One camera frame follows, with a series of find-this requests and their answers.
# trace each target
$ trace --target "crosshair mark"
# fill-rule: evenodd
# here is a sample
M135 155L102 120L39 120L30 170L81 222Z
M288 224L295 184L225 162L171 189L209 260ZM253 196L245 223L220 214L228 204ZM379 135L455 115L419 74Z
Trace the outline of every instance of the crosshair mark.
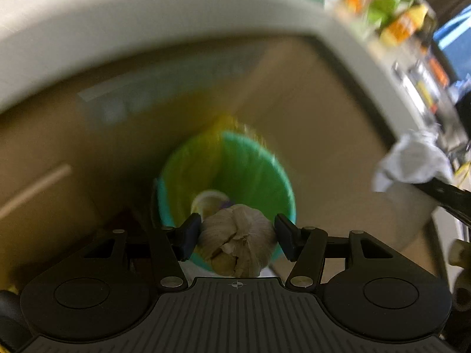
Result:
M240 287L243 287L245 284L237 280L236 282L230 283L229 285L231 287L234 287L235 289L239 289Z

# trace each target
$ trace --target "green trash bin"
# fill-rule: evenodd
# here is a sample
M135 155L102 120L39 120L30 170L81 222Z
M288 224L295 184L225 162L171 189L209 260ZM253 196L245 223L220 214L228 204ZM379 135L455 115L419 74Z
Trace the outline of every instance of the green trash bin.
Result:
M291 183L277 158L257 140L233 131L197 135L167 160L157 181L163 225L179 227L191 213L194 198L208 189L229 196L235 204L257 208L270 221L278 213L296 221ZM281 253L277 246L272 259ZM194 253L191 260L210 266Z

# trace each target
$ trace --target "green bin liner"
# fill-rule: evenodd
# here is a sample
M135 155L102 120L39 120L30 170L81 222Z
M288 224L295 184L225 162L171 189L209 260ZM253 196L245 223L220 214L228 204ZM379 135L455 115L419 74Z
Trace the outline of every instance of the green bin liner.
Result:
M179 227L190 216L194 198L207 189L225 193L235 204L257 208L272 222L278 213L296 222L294 193L283 167L260 138L235 129L216 127L189 139L167 160L156 189L165 226ZM272 258L280 253L277 246ZM191 260L212 271L197 249Z

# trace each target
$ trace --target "white countertop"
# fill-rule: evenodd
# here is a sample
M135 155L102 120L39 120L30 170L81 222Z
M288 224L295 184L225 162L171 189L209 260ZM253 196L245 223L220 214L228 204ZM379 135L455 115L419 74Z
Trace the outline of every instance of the white countertop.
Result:
M106 60L191 39L257 33L319 37L396 136L424 126L390 65L312 0L0 0L0 112ZM459 236L454 218L442 212L434 215L439 234ZM443 248L447 252L448 242ZM453 270L449 276L454 281Z

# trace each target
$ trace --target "white cloth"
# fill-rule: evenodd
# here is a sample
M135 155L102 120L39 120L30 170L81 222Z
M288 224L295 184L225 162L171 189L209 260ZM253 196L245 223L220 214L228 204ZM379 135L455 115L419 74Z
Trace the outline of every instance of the white cloth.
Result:
M448 158L435 145L435 134L415 131L405 134L379 163L373 178L373 190L385 192L385 197L394 209L404 248L417 232L429 221L437 202L411 183L425 183L433 177L451 182L453 172Z
M435 134L427 130L404 134L379 163L373 190L385 192L393 182L425 183L433 177L452 182L450 162L435 141Z
M203 221L197 251L217 274L247 278L260 275L275 245L275 230L262 212L236 204Z

